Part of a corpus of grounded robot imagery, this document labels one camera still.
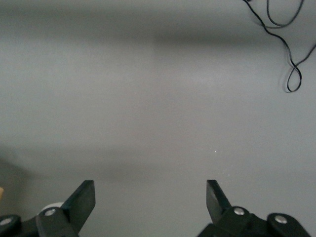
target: black robotic arm part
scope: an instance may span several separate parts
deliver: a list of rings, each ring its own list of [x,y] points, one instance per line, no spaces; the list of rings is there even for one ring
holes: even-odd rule
[[[0,237],[78,237],[95,206],[92,180],[85,180],[59,207],[50,207],[21,222],[18,215],[0,217]]]
[[[231,206],[216,180],[208,180],[206,205],[212,224],[198,237],[311,237],[293,217],[272,213],[262,220],[240,206]]]

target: white wall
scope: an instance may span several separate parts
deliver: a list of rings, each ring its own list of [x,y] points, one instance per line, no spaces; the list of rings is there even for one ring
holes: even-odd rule
[[[4,212],[30,218],[94,179],[81,236],[192,237],[217,179],[232,204],[316,235],[315,55],[287,94],[284,47],[242,1],[55,4],[0,7],[0,184],[18,202]],[[295,61],[315,42],[314,11],[307,1],[281,32]]]

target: black cable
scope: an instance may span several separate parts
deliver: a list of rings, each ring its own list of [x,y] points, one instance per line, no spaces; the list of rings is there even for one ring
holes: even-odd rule
[[[297,64],[295,64],[295,63],[293,62],[293,59],[292,59],[291,49],[290,49],[290,47],[288,46],[288,44],[287,44],[287,42],[285,41],[285,39],[283,39],[283,38],[282,38],[281,36],[279,36],[279,35],[276,35],[276,34],[274,34],[274,33],[271,33],[270,31],[268,31],[267,26],[265,25],[265,23],[263,22],[263,20],[260,18],[260,16],[252,9],[252,7],[251,7],[251,5],[248,3],[248,1],[247,1],[247,0],[243,0],[243,1],[248,5],[248,7],[249,7],[249,9],[251,10],[251,12],[258,18],[258,20],[260,21],[260,23],[261,23],[263,29],[264,29],[269,35],[274,36],[274,37],[277,37],[278,39],[280,39],[280,40],[283,42],[284,46],[285,46],[286,49],[287,49],[290,62],[291,62],[291,64],[292,64],[292,66],[293,66],[293,69],[292,69],[292,71],[291,71],[291,73],[290,73],[290,76],[289,76],[288,79],[287,79],[287,85],[286,85],[286,87],[287,87],[287,89],[288,89],[289,92],[295,92],[295,91],[297,91],[297,90],[301,87],[301,84],[302,84],[302,73],[301,73],[301,71],[299,70],[298,66],[299,66],[301,63],[305,62],[305,61],[309,58],[309,56],[311,55],[311,53],[312,53],[312,52],[314,51],[314,49],[316,48],[316,44],[311,48],[311,50],[309,51],[309,53],[307,54],[307,56],[306,56],[303,60],[301,60],[300,62],[298,62]],[[289,87],[289,82],[290,82],[291,76],[292,76],[292,74],[293,74],[294,71],[296,71],[297,74],[298,74],[298,76],[299,76],[299,84],[298,84],[298,86],[297,86],[294,90],[292,90],[292,89],[290,89],[290,87]]]
[[[277,22],[275,22],[275,21],[272,19],[271,15],[270,15],[269,3],[270,3],[270,0],[267,0],[267,15],[268,15],[269,20],[270,20],[273,24],[275,24],[276,26],[266,26],[266,27],[267,27],[268,29],[280,29],[280,28],[284,28],[284,27],[289,26],[289,25],[296,19],[296,17],[298,16],[298,14],[299,14],[300,11],[301,11],[301,8],[302,8],[302,6],[303,6],[304,0],[301,0],[300,5],[299,5],[299,7],[298,7],[298,9],[297,9],[297,11],[296,11],[296,13],[295,13],[295,15],[294,15],[294,16],[292,17],[292,19],[291,19],[288,23],[286,23],[286,24],[277,23]]]

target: gray wall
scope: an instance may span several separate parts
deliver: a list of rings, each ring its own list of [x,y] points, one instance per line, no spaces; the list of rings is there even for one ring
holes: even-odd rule
[[[285,93],[284,47],[242,1],[12,0],[0,19],[1,214],[30,218],[94,179],[81,236],[192,237],[217,179],[232,204],[316,235],[315,54]],[[295,61],[315,20],[306,1],[280,32]]]

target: metal screw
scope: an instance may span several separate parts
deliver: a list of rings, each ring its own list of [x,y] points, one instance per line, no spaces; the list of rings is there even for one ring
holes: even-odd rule
[[[281,224],[287,223],[287,219],[284,216],[275,216],[275,220]]]
[[[11,218],[6,218],[6,219],[4,219],[4,220],[2,220],[2,221],[0,222],[0,226],[4,226],[4,225],[6,225],[6,224],[9,224],[11,221],[12,221]]]
[[[236,207],[234,209],[234,213],[239,215],[239,216],[243,216],[245,214],[245,211],[243,209],[241,209],[240,207]]]
[[[55,213],[55,211],[56,211],[55,209],[50,209],[50,210],[45,212],[45,216],[51,216],[52,214]]]

